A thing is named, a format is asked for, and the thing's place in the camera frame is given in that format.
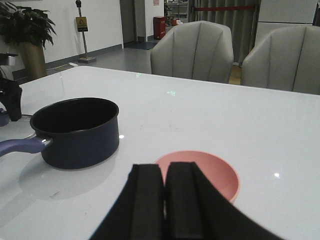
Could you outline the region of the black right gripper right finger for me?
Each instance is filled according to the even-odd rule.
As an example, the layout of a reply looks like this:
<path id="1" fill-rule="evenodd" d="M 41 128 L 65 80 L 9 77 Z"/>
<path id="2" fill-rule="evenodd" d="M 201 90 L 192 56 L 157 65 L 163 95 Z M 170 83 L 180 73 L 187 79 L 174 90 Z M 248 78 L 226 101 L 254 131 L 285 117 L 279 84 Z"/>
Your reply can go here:
<path id="1" fill-rule="evenodd" d="M 165 190 L 170 240 L 279 239 L 223 197 L 194 162 L 171 163 Z"/>

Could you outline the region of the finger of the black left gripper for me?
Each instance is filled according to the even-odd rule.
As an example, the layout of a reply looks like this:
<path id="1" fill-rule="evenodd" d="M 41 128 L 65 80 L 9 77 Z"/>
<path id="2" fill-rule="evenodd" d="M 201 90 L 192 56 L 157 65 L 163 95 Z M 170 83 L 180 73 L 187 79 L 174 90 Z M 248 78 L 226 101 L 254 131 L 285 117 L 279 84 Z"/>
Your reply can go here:
<path id="1" fill-rule="evenodd" d="M 6 78 L 0 79 L 0 102 L 5 106 L 10 120 L 13 122 L 22 117 L 21 96 L 22 88 L 16 81 Z"/>

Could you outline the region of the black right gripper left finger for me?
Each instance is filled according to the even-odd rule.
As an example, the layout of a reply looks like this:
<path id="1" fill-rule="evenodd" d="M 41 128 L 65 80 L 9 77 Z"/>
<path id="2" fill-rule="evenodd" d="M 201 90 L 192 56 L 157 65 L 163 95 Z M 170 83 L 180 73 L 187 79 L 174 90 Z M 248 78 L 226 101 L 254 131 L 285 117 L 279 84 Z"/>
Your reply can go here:
<path id="1" fill-rule="evenodd" d="M 91 240 L 162 240 L 164 184 L 157 164 L 134 164 Z"/>

